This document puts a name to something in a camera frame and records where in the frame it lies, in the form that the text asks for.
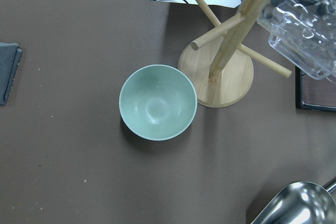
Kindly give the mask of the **black framed mirror tray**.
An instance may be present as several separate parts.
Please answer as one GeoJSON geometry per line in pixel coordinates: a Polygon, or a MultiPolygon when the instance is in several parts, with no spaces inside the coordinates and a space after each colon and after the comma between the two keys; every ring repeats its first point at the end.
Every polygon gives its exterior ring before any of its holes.
{"type": "Polygon", "coordinates": [[[297,109],[335,112],[335,83],[313,79],[295,67],[295,104],[297,109]]]}

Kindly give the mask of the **light green bowl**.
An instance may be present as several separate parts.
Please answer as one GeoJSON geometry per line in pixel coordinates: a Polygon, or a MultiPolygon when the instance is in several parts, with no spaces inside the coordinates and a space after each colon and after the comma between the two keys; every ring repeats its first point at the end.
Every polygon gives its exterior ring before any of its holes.
{"type": "Polygon", "coordinates": [[[126,126],[147,140],[164,141],[183,133],[197,111],[191,80],[167,65],[145,66],[130,75],[119,95],[126,126]]]}

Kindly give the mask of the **wooden mug tree stand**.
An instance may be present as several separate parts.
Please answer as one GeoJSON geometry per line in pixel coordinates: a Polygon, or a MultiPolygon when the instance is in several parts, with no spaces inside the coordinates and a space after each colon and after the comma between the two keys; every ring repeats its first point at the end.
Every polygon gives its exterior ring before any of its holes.
{"type": "Polygon", "coordinates": [[[290,77],[291,70],[242,44],[265,1],[242,0],[236,14],[220,22],[204,0],[196,0],[214,28],[184,49],[178,69],[191,80],[200,104],[222,108],[240,101],[253,82],[253,61],[290,77]]]}

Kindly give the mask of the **clear textured glass cup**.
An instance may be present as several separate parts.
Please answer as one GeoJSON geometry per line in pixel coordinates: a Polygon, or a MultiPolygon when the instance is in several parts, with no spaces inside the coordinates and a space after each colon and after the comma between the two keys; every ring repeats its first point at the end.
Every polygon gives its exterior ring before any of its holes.
{"type": "Polygon", "coordinates": [[[266,0],[257,22],[304,73],[335,82],[335,0],[266,0]]]}

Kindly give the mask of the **grey folded cloth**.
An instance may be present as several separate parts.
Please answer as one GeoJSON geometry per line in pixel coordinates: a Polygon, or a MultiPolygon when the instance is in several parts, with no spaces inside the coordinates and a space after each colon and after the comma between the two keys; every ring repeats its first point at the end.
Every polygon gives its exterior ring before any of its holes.
{"type": "Polygon", "coordinates": [[[17,43],[1,42],[1,105],[7,103],[21,55],[17,43]]]}

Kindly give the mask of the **metal scoop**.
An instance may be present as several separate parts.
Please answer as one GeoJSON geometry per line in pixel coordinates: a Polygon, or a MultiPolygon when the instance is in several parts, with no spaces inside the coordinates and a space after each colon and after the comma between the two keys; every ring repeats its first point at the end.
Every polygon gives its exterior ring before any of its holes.
{"type": "Polygon", "coordinates": [[[324,186],[295,182],[284,187],[252,223],[335,223],[335,178],[324,186]]]}

